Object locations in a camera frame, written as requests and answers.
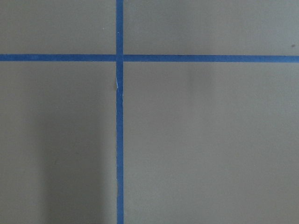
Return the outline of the vertical blue tape strip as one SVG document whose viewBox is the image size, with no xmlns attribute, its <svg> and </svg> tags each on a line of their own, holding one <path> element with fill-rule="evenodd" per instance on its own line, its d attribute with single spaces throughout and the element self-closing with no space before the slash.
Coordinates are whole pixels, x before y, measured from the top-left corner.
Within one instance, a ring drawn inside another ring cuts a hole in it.
<svg viewBox="0 0 299 224">
<path fill-rule="evenodd" d="M 123 1 L 116 1 L 116 174 L 117 224 L 124 223 L 123 160 Z"/>
</svg>

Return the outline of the horizontal blue tape strip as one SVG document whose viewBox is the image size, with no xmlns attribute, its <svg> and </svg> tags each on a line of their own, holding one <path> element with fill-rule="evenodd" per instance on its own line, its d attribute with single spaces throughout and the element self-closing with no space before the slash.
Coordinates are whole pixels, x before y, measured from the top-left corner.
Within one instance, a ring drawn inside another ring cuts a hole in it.
<svg viewBox="0 0 299 224">
<path fill-rule="evenodd" d="M 105 55 L 105 54 L 1 54 L 1 61 L 30 62 L 213 62 L 298 63 L 298 56 L 257 55 Z"/>
</svg>

